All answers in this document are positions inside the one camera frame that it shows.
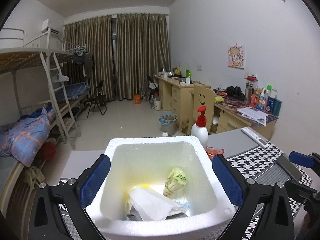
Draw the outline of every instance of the wooden desk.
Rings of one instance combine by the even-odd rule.
[[[162,78],[157,75],[154,75],[153,78],[155,83],[158,84],[162,110],[176,114],[178,116],[176,125],[178,128],[182,128],[182,123],[189,120],[189,113],[193,110],[193,104],[190,105],[190,91],[194,89],[194,84],[181,86],[179,81],[173,78]],[[199,83],[197,85],[210,88],[209,85]]]
[[[194,91],[190,91],[191,97],[191,107],[193,109],[194,105]],[[273,115],[267,116],[267,125],[258,124],[255,121],[249,120],[247,118],[243,118],[241,114],[237,112],[237,109],[244,108],[246,105],[239,100],[233,99],[232,102],[226,100],[225,102],[217,102],[214,104],[214,114],[219,116],[219,122],[216,133],[236,130],[242,127],[251,127],[253,130],[264,136],[266,139],[270,140],[272,137],[273,128],[276,124],[277,117]],[[194,123],[194,120],[189,120],[189,126],[187,134],[191,133],[191,124]]]

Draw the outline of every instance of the metal screw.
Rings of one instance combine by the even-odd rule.
[[[249,178],[249,179],[247,179],[247,183],[248,183],[249,185],[253,185],[253,184],[256,183],[256,181],[255,181],[254,179]]]
[[[45,182],[40,183],[39,188],[44,188],[45,187]]]
[[[69,185],[73,185],[73,184],[75,184],[76,183],[76,179],[69,179],[68,180],[68,184]]]
[[[281,181],[278,181],[278,182],[277,182],[277,186],[278,186],[278,187],[284,187],[284,185],[283,185],[283,183],[282,183]]]

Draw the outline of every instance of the black folding chair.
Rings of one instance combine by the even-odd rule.
[[[153,83],[156,87],[156,89],[151,89],[150,87],[148,87],[148,89],[150,90],[150,96],[149,96],[149,102],[150,102],[151,96],[154,96],[156,93],[159,95],[159,88],[157,87],[154,80],[150,76],[147,76],[147,79],[150,83]]]
[[[106,111],[107,111],[107,102],[105,100],[105,96],[101,94],[102,86],[103,86],[103,80],[101,80],[100,83],[97,85],[97,87],[96,87],[96,89],[94,91],[93,97],[88,98],[85,101],[86,103],[90,103],[88,114],[87,114],[87,118],[89,117],[89,113],[90,113],[92,104],[94,104],[93,111],[94,111],[96,106],[98,107],[98,109],[100,110],[100,113],[102,115],[104,115],[106,113]],[[101,111],[101,108],[100,108],[99,104],[101,104],[101,105],[103,104],[106,107],[106,110],[104,111],[104,113]]]

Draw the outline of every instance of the blue gripper pad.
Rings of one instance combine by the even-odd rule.
[[[103,156],[102,161],[94,169],[95,164],[96,163],[90,168],[93,169],[91,171],[92,173],[88,176],[87,181],[84,182],[79,191],[79,201],[83,208],[92,204],[92,201],[110,171],[111,161],[107,155]]]
[[[212,159],[212,169],[226,192],[231,204],[240,207],[243,203],[242,188],[218,155]]]
[[[312,157],[298,152],[291,152],[289,155],[289,161],[306,168],[312,168],[315,166],[315,162]]]

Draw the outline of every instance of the remote control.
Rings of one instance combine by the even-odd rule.
[[[244,132],[247,136],[249,136],[252,140],[254,140],[257,144],[259,144],[262,148],[267,148],[270,146],[266,141],[264,141],[261,137],[259,137],[254,131],[249,129],[248,127],[241,128],[242,132]]]

